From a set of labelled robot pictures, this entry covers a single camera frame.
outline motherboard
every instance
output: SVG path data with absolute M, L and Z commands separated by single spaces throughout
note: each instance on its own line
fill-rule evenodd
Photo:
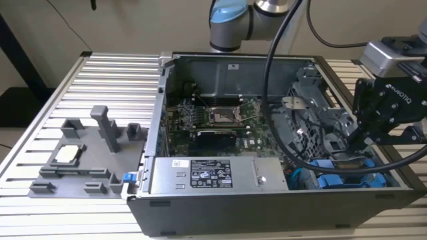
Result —
M 167 108 L 171 157 L 254 156 L 283 158 L 262 116 L 262 101 L 240 97 L 211 105 L 202 97 Z

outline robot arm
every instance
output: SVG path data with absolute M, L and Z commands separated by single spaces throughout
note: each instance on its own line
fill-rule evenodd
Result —
M 419 35 L 371 41 L 360 61 L 376 79 L 356 82 L 352 113 L 358 128 L 348 136 L 348 152 L 378 145 L 427 144 L 427 18 Z M 411 124 L 400 136 L 388 135 L 399 124 Z
M 239 50 L 243 40 L 272 40 L 292 0 L 219 0 L 210 16 L 214 52 Z

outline blue connector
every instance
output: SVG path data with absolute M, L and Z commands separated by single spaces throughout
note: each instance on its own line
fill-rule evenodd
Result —
M 137 181 L 137 173 L 132 173 L 132 172 L 128 172 L 123 175 L 123 182 L 124 183 L 129 183 L 129 184 L 135 184 Z

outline white wall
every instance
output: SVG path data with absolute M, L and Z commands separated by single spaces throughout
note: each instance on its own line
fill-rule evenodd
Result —
M 351 44 L 416 34 L 427 17 L 427 0 L 312 0 L 310 12 L 323 39 L 334 44 Z M 324 46 L 311 33 L 304 11 L 290 54 L 358 59 L 362 52 L 363 47 Z
M 51 0 L 95 52 L 210 51 L 210 0 Z M 0 0 L 0 12 L 47 84 L 63 80 L 88 50 L 45 0 Z M 267 41 L 242 45 L 264 53 Z
M 210 51 L 211 0 L 51 0 L 95 52 L 157 54 Z M 416 33 L 427 0 L 312 0 L 312 20 L 332 43 Z M 0 0 L 0 13 L 47 84 L 63 80 L 85 45 L 45 0 Z M 331 49 L 299 21 L 291 54 L 356 59 L 360 49 Z M 244 42 L 242 52 L 266 53 L 268 41 Z M 279 48 L 278 53 L 287 53 Z

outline warning label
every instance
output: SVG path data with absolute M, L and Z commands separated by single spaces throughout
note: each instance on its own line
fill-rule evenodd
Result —
M 191 160 L 194 188 L 232 188 L 232 167 L 230 160 Z

